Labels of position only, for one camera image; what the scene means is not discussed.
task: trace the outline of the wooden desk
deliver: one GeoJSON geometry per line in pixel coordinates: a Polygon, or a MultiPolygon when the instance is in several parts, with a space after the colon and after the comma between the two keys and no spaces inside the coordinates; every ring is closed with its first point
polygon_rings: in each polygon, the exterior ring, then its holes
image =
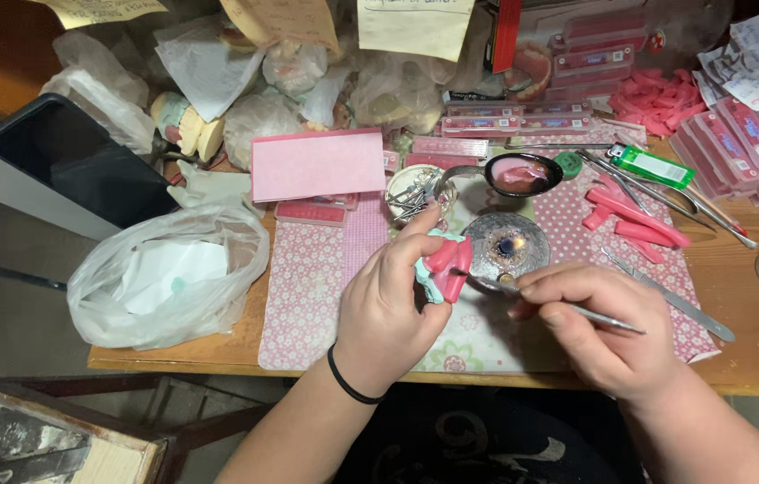
{"type": "MultiPolygon", "coordinates": [[[[677,160],[668,143],[650,138],[653,152],[677,160]]],[[[759,209],[749,202],[723,203],[759,242],[759,209]]],[[[693,240],[684,253],[702,308],[727,324],[737,336],[733,344],[720,343],[723,354],[699,362],[693,368],[719,393],[759,395],[759,279],[754,261],[759,251],[745,248],[726,231],[713,233],[681,215],[675,225],[693,240]]],[[[268,214],[263,225],[275,239],[275,220],[268,214]]],[[[263,331],[268,287],[267,270],[248,291],[242,319],[233,335],[215,334],[163,350],[109,350],[93,347],[91,368],[221,373],[230,375],[298,376],[299,371],[267,371],[257,365],[257,349],[263,331]]],[[[460,375],[409,373],[404,381],[458,383],[503,387],[579,389],[572,374],[460,375]]]]}

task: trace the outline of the table edge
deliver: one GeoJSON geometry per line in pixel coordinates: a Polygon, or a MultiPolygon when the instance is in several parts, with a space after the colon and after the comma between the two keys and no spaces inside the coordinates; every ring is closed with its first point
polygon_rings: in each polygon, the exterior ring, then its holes
{"type": "MultiPolygon", "coordinates": [[[[164,373],[202,373],[214,375],[285,376],[299,377],[301,370],[270,370],[259,365],[231,363],[164,362],[153,360],[127,360],[117,358],[93,358],[87,361],[89,368],[122,369],[128,371],[156,371],[164,373]]],[[[444,385],[475,385],[485,387],[513,387],[524,389],[586,390],[589,386],[573,373],[436,373],[411,371],[401,381],[435,383],[444,385]]],[[[759,396],[759,385],[709,383],[721,395],[759,396]]]]}

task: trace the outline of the hand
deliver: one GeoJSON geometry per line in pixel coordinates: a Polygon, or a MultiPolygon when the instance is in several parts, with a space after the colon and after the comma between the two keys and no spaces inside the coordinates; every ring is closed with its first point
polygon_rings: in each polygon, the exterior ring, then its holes
{"type": "Polygon", "coordinates": [[[539,307],[579,377],[600,390],[641,404],[663,396],[681,373],[669,311],[655,290],[615,271],[580,264],[538,269],[517,279],[517,287],[523,302],[512,312],[539,307]],[[562,301],[581,303],[648,334],[592,324],[562,301]]]}
{"type": "Polygon", "coordinates": [[[418,258],[442,247],[427,235],[439,221],[431,203],[388,244],[374,253],[343,291],[334,348],[335,364],[355,391],[379,397],[424,357],[451,317],[451,305],[416,310],[412,288],[418,258]]]}

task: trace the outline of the forearm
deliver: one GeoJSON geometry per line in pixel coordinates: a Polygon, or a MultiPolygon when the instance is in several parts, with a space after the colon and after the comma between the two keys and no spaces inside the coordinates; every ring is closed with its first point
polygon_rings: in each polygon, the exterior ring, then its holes
{"type": "Polygon", "coordinates": [[[759,482],[759,431],[691,368],[653,402],[621,406],[655,482],[759,482]]]}
{"type": "Polygon", "coordinates": [[[346,394],[323,357],[245,437],[216,483],[323,482],[375,408],[346,394]]]}

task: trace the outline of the black hair tie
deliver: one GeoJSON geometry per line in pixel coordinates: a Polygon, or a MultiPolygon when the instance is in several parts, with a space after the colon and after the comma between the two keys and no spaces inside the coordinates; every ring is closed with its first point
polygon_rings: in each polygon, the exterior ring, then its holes
{"type": "Polygon", "coordinates": [[[365,405],[377,405],[379,402],[384,401],[385,395],[379,398],[366,397],[365,395],[356,392],[346,381],[343,380],[341,372],[339,372],[335,366],[335,358],[331,354],[332,350],[335,348],[336,343],[337,342],[332,343],[332,345],[329,347],[329,351],[326,352],[326,357],[329,359],[329,368],[331,368],[331,374],[335,376],[335,380],[337,380],[337,383],[341,385],[343,391],[347,392],[349,396],[353,397],[356,401],[364,403],[365,405]]]}

